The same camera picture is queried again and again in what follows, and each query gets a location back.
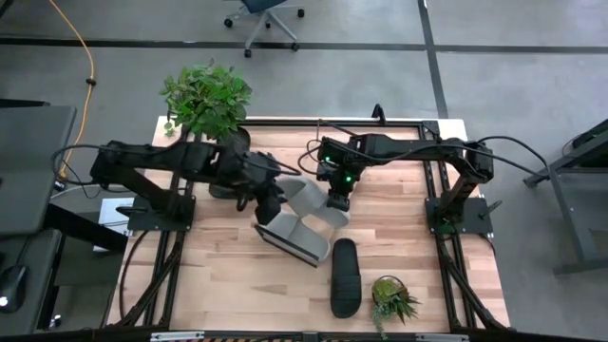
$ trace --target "orange cable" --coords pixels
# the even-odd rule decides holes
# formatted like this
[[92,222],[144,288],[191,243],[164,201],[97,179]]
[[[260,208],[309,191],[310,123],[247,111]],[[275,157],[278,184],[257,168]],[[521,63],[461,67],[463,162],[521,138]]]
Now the orange cable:
[[[64,20],[69,25],[69,27],[72,29],[74,34],[76,34],[76,36],[78,37],[78,40],[80,40],[80,43],[83,45],[83,48],[85,48],[86,56],[88,56],[88,62],[90,64],[90,70],[91,70],[89,80],[91,80],[91,82],[94,82],[94,80],[95,80],[95,63],[93,63],[93,57],[91,56],[91,52],[88,50],[88,47],[86,46],[85,40],[83,40],[83,37],[81,37],[80,33],[78,33],[78,30],[72,25],[72,23],[69,22],[69,19],[67,19],[66,15],[61,11],[59,6],[57,6],[57,4],[55,4],[55,2],[53,0],[48,0],[48,1],[57,10],[59,15],[61,15],[61,17],[64,18]],[[86,114],[88,113],[88,103],[91,99],[91,93],[93,92],[93,86],[94,85],[91,83],[88,84],[88,91],[86,92],[86,99],[85,99],[85,108],[83,109],[83,121],[80,124],[80,131],[78,132],[78,136],[76,137],[74,144],[76,144],[80,141],[80,139],[83,137],[83,133],[85,132]],[[59,171],[59,174],[63,178],[67,177],[66,164],[67,164],[67,162],[69,162],[69,159],[71,158],[71,156],[72,156],[72,150],[70,149],[67,151],[67,155],[65,158],[66,162],[63,164],[63,166],[61,167],[61,169]]]

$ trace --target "plant pot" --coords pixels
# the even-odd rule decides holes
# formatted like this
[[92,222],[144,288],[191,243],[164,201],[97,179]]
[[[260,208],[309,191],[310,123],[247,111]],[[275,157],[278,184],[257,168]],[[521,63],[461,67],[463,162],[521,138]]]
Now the plant pot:
[[[378,281],[378,280],[384,280],[384,279],[390,279],[390,280],[392,280],[393,282],[397,283],[397,284],[398,284],[399,286],[401,286],[402,288],[405,288],[405,287],[406,287],[406,285],[405,285],[405,284],[404,284],[404,283],[403,283],[401,280],[399,280],[399,278],[397,278],[396,276],[393,276],[393,275],[382,275],[382,276],[380,276],[379,278],[377,278],[377,279],[376,279],[376,280],[373,282],[373,284],[375,285],[376,281]],[[371,291],[371,299],[373,299],[373,303],[374,303],[374,304],[378,304],[378,301],[376,300],[376,296],[373,294],[373,291]]]
[[[251,136],[243,127],[238,127],[237,131],[225,138],[219,138],[218,144],[231,146],[239,153],[249,151],[251,146]],[[209,195],[219,200],[236,200],[238,197],[232,189],[224,188],[214,184],[209,185]]]

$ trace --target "office chair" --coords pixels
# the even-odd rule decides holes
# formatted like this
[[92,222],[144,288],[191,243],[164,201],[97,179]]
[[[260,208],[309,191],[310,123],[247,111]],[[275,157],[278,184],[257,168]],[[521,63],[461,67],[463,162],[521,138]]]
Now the office chair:
[[[250,14],[255,14],[259,16],[259,21],[257,22],[256,27],[251,32],[249,39],[245,42],[245,57],[251,58],[251,50],[249,47],[254,42],[254,39],[259,35],[260,30],[262,29],[262,25],[266,25],[266,29],[269,29],[271,26],[271,22],[275,23],[285,34],[290,36],[294,42],[292,43],[292,50],[298,51],[300,49],[300,45],[297,43],[297,37],[295,34],[289,30],[289,28],[283,23],[278,17],[275,15],[274,10],[277,9],[293,9],[299,8],[299,6],[289,6],[283,5],[278,6],[279,4],[284,3],[287,0],[241,0],[244,4],[238,9],[238,12],[230,14],[226,16],[224,20],[224,26],[228,29],[232,27],[233,20],[238,19],[241,16],[246,16]],[[300,8],[297,10],[297,17],[304,17],[304,9]]]

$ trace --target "floor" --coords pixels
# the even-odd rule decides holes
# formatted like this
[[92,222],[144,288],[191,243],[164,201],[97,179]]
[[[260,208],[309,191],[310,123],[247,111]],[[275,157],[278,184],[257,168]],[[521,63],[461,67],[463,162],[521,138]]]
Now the floor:
[[[293,53],[266,44],[252,59],[243,58],[238,42],[253,23],[232,29],[221,23],[238,2],[56,2],[88,39],[160,41],[91,49],[98,85],[83,143],[148,143],[166,111],[158,95],[162,79],[212,57],[235,66],[254,89],[249,115],[368,117],[380,103],[390,117],[464,119],[469,138],[514,136],[548,160],[571,137],[604,120],[608,105],[608,2],[601,0],[427,0],[427,9],[422,0],[308,1],[303,19],[279,14],[302,49]],[[24,35],[73,38],[53,7],[40,0],[16,1],[0,19],[0,36]],[[287,41],[274,28],[260,40]],[[162,47],[181,41],[207,43]],[[1,98],[75,105],[82,113],[88,73],[81,47],[0,45]],[[497,155],[541,167],[515,145],[491,147]],[[72,166],[86,175],[93,158],[76,152]],[[605,339],[608,272],[554,277],[552,268],[574,256],[549,185],[527,189],[522,171],[495,166],[496,178],[482,190],[503,201],[492,219],[513,327]],[[74,192],[62,205],[96,208],[87,203],[93,209],[81,209],[83,198]],[[120,265],[115,258],[118,263],[107,260],[108,278]],[[68,289],[64,312],[78,315],[65,314],[66,327],[99,324],[110,286]],[[80,298],[94,295],[98,310],[74,309],[83,306]]]

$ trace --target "green leafy plant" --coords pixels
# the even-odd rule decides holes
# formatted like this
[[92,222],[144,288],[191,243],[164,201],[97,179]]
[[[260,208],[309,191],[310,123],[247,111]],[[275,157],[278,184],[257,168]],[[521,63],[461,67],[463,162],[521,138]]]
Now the green leafy plant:
[[417,312],[412,304],[420,304],[420,302],[409,295],[408,288],[397,278],[392,276],[379,278],[373,283],[371,294],[375,302],[375,306],[371,310],[371,320],[383,340],[388,339],[382,325],[383,321],[397,314],[405,325],[405,317],[416,317]]
[[207,66],[185,67],[177,81],[172,76],[164,80],[161,95],[173,118],[164,125],[165,134],[173,135],[175,126],[184,124],[194,134],[224,138],[245,120],[251,92],[233,67],[214,66],[213,59]]

